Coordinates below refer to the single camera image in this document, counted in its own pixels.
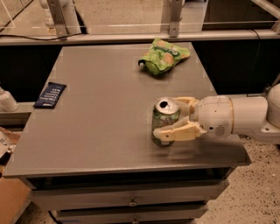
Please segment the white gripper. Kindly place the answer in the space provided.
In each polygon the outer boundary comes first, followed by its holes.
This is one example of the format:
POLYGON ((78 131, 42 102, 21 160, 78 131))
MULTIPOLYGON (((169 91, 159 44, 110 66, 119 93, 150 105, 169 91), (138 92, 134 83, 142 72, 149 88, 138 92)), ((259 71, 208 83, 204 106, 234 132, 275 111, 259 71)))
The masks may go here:
POLYGON ((191 141, 203 134, 210 137, 228 137, 233 128, 232 102, 226 96, 208 96, 202 100, 194 97, 176 97, 183 115, 194 113, 195 122, 188 116, 172 125, 153 130, 161 141, 191 141))

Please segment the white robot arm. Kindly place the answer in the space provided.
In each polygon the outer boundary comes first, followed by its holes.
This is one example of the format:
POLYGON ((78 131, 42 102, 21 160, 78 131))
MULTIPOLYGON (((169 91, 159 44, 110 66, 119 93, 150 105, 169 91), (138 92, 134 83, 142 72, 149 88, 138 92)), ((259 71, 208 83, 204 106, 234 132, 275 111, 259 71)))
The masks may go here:
POLYGON ((250 97, 162 97, 154 105, 152 137, 160 144, 242 135, 280 143, 280 85, 250 97))

